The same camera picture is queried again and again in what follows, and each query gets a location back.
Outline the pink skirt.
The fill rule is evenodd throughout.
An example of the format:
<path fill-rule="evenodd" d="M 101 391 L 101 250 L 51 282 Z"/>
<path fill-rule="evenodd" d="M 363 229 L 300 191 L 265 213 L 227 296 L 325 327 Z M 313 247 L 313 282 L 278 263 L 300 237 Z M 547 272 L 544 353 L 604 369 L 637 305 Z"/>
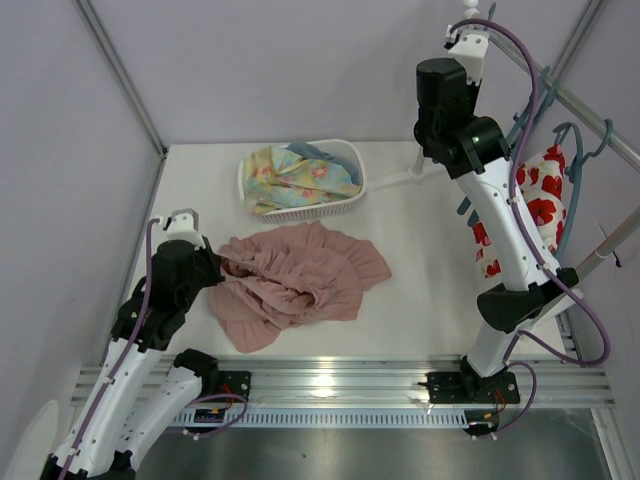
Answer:
<path fill-rule="evenodd" d="M 286 329 L 356 320 L 365 293 L 392 276 L 372 242 L 318 221 L 233 237 L 219 255 L 225 279 L 208 289 L 207 303 L 244 354 Z"/>

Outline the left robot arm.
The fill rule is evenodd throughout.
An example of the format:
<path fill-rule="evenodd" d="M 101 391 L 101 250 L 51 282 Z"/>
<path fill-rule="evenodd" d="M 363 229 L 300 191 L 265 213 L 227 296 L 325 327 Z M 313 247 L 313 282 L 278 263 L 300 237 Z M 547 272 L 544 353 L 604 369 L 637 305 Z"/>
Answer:
<path fill-rule="evenodd" d="M 220 258 L 207 238 L 167 240 L 118 311 L 102 370 L 71 432 L 49 456 L 44 479 L 132 479 L 142 460 L 189 403 L 214 393 L 216 358 L 179 354 L 155 393 L 133 408 L 199 292 L 222 281 Z"/>

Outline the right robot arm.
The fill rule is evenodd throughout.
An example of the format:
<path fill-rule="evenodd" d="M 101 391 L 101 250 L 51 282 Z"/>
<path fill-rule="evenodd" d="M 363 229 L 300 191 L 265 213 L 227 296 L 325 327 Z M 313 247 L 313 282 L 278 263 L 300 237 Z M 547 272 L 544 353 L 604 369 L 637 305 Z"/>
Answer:
<path fill-rule="evenodd" d="M 476 300 L 484 321 L 457 372 L 435 372 L 426 387 L 433 403 L 487 404 L 514 377 L 505 357 L 521 329 L 534 326 L 562 290 L 576 286 L 572 268 L 560 267 L 531 220 L 520 191 L 509 189 L 512 163 L 498 124 L 474 113 L 477 88 L 451 57 L 416 68 L 418 121 L 414 135 L 424 153 L 443 165 L 471 201 L 501 269 L 501 282 Z"/>

